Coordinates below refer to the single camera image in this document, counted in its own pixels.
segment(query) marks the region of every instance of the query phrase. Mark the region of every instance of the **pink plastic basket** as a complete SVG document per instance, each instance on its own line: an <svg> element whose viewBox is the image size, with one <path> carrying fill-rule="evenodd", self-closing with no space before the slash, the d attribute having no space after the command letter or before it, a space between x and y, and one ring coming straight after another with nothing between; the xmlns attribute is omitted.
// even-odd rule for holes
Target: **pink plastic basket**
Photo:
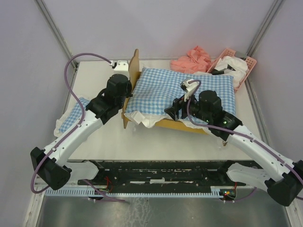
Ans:
<svg viewBox="0 0 303 227"><path fill-rule="evenodd" d="M212 66L209 68L209 70L207 71L208 73L211 73L213 71L213 69L215 68L215 66L217 65L218 61L220 58L223 58L225 56L231 56L233 57L235 55L236 51L226 48L221 54L220 56L212 63ZM240 81L240 85L238 87L236 87L234 90L235 92L237 92L237 90L239 90L239 88L241 87L241 85L243 84L243 82L246 80L246 78L248 77L248 75L250 74L250 72L252 71L252 69L255 67L257 61L251 57L247 57L247 59L245 60L248 66L249 71L246 73L245 78Z"/></svg>

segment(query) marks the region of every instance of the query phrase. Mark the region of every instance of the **white tissue paper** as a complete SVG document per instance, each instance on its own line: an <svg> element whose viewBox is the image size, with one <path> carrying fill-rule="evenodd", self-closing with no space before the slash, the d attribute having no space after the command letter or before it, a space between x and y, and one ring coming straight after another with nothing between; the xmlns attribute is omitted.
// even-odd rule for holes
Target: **white tissue paper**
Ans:
<svg viewBox="0 0 303 227"><path fill-rule="evenodd" d="M223 59L219 59L215 69L218 71L224 70L227 69L227 65L230 65L236 71L230 70L228 73L224 73L224 75L233 76L233 87L237 88L246 76L246 72L248 71L247 63L240 58L225 56Z"/></svg>

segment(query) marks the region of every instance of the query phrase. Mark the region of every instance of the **pillow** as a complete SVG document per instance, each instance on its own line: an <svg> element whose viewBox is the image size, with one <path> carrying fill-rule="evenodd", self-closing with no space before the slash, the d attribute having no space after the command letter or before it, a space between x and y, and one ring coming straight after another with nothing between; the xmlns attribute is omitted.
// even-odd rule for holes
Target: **pillow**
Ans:
<svg viewBox="0 0 303 227"><path fill-rule="evenodd" d="M233 115L236 114L232 76L193 75L171 70L143 68L134 88L133 97L129 99L127 104L126 117L137 123L139 123L139 119L143 124L144 120L148 118L149 120L145 121L146 124L144 124L148 128L163 118L170 118L164 109L170 107L175 98L184 95L180 83L185 79L201 80L201 86L195 93L197 99L202 91L214 90L222 100L223 109ZM194 117L192 119L196 123L205 123ZM183 122L186 126L194 127L188 118L183 119Z"/></svg>
<svg viewBox="0 0 303 227"><path fill-rule="evenodd" d="M89 99L83 97L80 97L79 100L82 103L84 109L86 105L90 102ZM62 115L62 117L56 121L56 129L53 132L56 137L61 136L69 127L71 127L76 122L79 117L81 117L82 111L80 105L75 99L74 102L75 105L73 106L73 108L67 109L66 112Z"/></svg>

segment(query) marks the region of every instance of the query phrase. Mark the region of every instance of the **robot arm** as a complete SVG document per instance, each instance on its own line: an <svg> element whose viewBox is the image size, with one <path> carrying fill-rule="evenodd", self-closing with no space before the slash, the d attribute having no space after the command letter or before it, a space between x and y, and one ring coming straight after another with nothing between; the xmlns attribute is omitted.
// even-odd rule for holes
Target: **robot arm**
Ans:
<svg viewBox="0 0 303 227"><path fill-rule="evenodd" d="M191 79L183 81L181 88L186 93L194 90L190 93L191 98L186 100L185 94L175 99L173 106L165 109L165 112L175 121L178 120L181 110L182 119L189 117L191 120L191 116L194 116L207 122L208 125L197 125L205 126L205 131L209 134L238 147L263 168L254 169L227 161L221 172L234 182L246 183L267 191L275 201L289 206L303 188L294 174L295 172L303 177L303 161L295 163L259 140L238 118L223 110L221 99L215 91L203 91L199 94L199 100L196 100L192 94L198 86Z"/></svg>
<svg viewBox="0 0 303 227"><path fill-rule="evenodd" d="M60 189L68 181L93 179L99 169L92 162L67 162L77 147L90 134L99 129L123 107L124 101L131 96L132 84L128 79L127 62L118 62L115 74L107 81L107 87L86 106L81 124L74 123L62 136L44 149L34 148L30 155L34 169L45 159L38 170L38 175L54 190Z"/></svg>

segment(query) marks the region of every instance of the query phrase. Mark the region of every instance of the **white tabletop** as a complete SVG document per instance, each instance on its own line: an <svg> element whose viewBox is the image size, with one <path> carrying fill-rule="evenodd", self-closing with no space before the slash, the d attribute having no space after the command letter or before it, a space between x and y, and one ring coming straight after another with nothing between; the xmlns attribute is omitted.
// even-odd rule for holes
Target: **white tabletop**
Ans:
<svg viewBox="0 0 303 227"><path fill-rule="evenodd" d="M168 60L140 61L150 68L169 69ZM82 61L79 65L73 91L78 96L94 98L106 87L113 69L104 61ZM71 97L69 107L75 101ZM245 86L236 93L236 116L257 137L257 124ZM129 122L123 128L121 114L111 118L95 131L73 153L70 160L246 160L250 159L231 144L222 147L216 137L185 131L153 127Z"/></svg>

